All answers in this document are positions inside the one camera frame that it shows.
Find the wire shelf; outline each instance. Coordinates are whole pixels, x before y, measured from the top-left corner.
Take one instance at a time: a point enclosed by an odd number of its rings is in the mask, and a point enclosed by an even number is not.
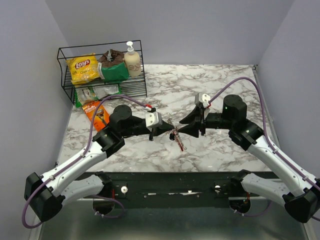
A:
[[[118,50],[120,52],[127,52],[126,41],[111,42],[111,43],[102,43],[102,44],[91,44],[91,45],[79,45],[79,46],[70,46],[70,47],[60,47],[58,49],[57,60],[61,69],[61,87],[64,92],[71,100],[73,104],[76,103],[75,92],[78,88],[87,88],[87,87],[104,87],[112,84],[119,84],[119,87],[122,91],[122,94],[127,95],[128,97],[140,97],[147,96],[147,86],[146,86],[146,75],[145,75],[145,66],[141,40],[134,40],[133,47],[140,56],[141,64],[141,74],[135,77],[129,76],[128,79],[118,79],[114,81],[105,81],[103,79],[96,78],[85,84],[74,85],[71,82],[71,73],[67,65],[67,59],[72,59],[76,57],[84,56],[96,56],[97,60],[105,54],[109,49]]]

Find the gray wall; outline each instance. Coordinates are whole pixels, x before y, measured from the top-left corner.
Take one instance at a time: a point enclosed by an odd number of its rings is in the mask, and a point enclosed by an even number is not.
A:
[[[294,0],[46,0],[70,46],[141,39],[148,64],[257,64]]]
[[[71,104],[56,58],[66,46],[43,0],[0,7],[0,239],[28,239],[21,223],[26,177],[51,169]],[[33,223],[33,213],[28,222]]]
[[[261,88],[273,117],[281,148],[318,177],[319,12],[319,0],[296,0],[258,66]]]

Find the marble table top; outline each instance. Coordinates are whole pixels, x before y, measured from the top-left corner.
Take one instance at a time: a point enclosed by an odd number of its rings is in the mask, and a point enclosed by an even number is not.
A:
[[[171,119],[175,126],[195,107],[197,92],[213,97],[227,83],[238,77],[254,78],[248,65],[148,65],[145,66],[148,97],[137,97],[151,104],[162,114],[162,119]],[[247,118],[262,127],[262,112],[254,86],[241,80],[228,88],[211,106],[210,112],[221,112],[223,98],[237,94],[247,104]],[[144,109],[124,99],[104,103],[109,114],[121,104],[131,107],[133,115],[144,118]],[[73,107],[64,137],[58,164],[65,162],[87,144],[90,121],[82,108]],[[186,146],[181,151],[169,135],[161,135],[149,141],[149,136],[134,136],[125,139],[125,146],[110,158],[96,164],[88,171],[107,172],[211,172],[211,171],[269,171],[266,165],[253,155],[242,150],[228,137],[227,130],[209,129],[205,136],[194,138],[181,133]]]

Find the beige bottle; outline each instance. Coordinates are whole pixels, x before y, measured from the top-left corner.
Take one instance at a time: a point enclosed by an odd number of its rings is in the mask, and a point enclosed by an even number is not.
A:
[[[124,55],[124,62],[126,67],[128,68],[129,75],[131,77],[136,77],[141,74],[141,64],[140,64],[140,56],[134,48],[132,47],[134,43],[132,41],[128,41],[126,43],[128,47],[128,52]]]

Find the lay's chip bag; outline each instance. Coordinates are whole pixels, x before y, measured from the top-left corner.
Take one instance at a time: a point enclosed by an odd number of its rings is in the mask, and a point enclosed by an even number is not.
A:
[[[86,84],[99,77],[98,61],[95,56],[79,56],[66,61],[74,85]]]

